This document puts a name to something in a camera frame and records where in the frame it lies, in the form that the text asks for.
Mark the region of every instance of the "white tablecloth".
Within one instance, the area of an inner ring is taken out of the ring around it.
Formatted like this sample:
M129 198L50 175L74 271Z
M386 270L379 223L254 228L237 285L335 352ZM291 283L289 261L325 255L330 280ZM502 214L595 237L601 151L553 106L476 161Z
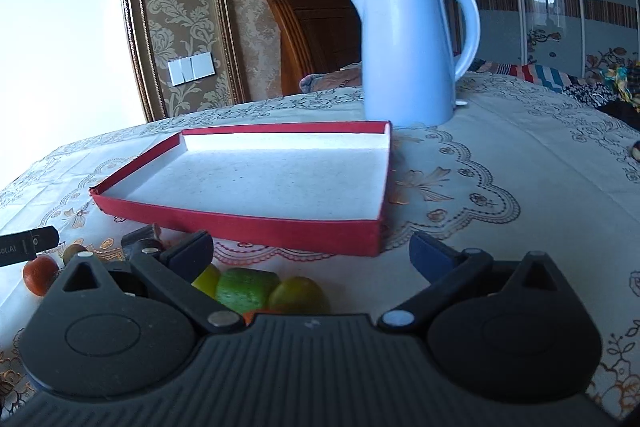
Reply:
M323 286L335 312L377 317L427 285L408 259L414 230L457 249L484 248L496 259L547 251L603 337L590 394L622 417L640 393L640 164L628 156L640 133L513 77L468 74L458 96L469 104L443 126L394 130L380 256L216 241L215 263L251 265L282 279L306 275ZM156 142L189 127L362 118L361 89L343 88L192 113L64 146L0 192L0 234L54 225L61 244L52 254L75 242L117 258L120 237L140 223L101 213L88 188ZM179 235L165 231L163 238ZM21 269L0 269L4 414L33 393L16 346L39 299L24 287Z

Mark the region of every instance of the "ribbed black surface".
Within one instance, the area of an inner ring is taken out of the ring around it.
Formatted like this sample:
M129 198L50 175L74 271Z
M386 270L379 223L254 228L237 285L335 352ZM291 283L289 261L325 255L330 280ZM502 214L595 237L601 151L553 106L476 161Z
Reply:
M381 333L363 315L260 315L242 333L208 338L177 378L149 393L108 403L39 393L7 422L7 427L612 425L583 396L523 406L471 395L431 367L417 339Z

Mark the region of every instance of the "white wall switch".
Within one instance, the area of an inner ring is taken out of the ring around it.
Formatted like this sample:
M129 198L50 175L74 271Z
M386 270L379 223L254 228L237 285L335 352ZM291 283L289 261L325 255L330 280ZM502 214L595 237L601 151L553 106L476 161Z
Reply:
M193 68L191 68L191 57L184 57L180 59L180 67L182 68L182 76L185 82L195 80L193 76Z
M210 52L193 55L191 57L191 66L193 67L193 76L195 78L203 78L216 73Z
M171 77L171 83L174 86L184 84L184 77L182 76L182 67L180 66L180 58L172 60L167 64L169 66L169 76Z

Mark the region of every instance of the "white wall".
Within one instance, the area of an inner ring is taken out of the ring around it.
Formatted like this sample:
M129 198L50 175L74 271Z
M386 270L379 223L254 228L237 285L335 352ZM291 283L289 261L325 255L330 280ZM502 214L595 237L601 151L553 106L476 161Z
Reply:
M0 0L0 189L56 147L144 122L120 0Z

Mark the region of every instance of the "kettle handle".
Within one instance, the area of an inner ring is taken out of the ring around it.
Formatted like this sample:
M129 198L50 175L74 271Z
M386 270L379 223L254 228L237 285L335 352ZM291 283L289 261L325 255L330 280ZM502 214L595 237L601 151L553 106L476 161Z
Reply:
M462 46L462 53L456 64L454 81L459 79L476 57L478 45L480 44L480 13L476 0L456 0L462 8L465 17L465 44Z

